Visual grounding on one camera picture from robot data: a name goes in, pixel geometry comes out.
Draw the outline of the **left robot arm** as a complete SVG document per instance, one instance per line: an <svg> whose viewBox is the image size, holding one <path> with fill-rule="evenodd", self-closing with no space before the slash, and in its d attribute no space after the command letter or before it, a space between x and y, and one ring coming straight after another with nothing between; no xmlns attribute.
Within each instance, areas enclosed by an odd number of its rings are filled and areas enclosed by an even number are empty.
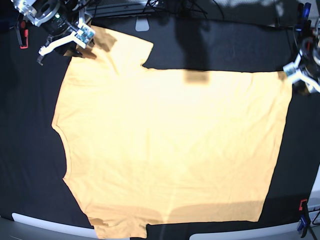
<svg viewBox="0 0 320 240"><path fill-rule="evenodd" d="M283 67L287 79L292 83L293 91L301 95L320 92L320 19L315 26L305 22L297 39L296 28L293 28L293 39L297 48L294 61Z"/></svg>

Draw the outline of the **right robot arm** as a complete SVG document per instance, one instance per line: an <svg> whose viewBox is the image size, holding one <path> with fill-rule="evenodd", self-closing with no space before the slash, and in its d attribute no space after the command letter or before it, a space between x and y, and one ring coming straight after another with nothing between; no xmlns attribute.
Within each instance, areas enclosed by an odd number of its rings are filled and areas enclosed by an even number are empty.
<svg viewBox="0 0 320 240"><path fill-rule="evenodd" d="M92 16L86 12L89 0L13 0L14 8L36 27L47 33L37 62L42 66L46 55L75 43L82 49L94 46L96 31L89 26Z"/></svg>

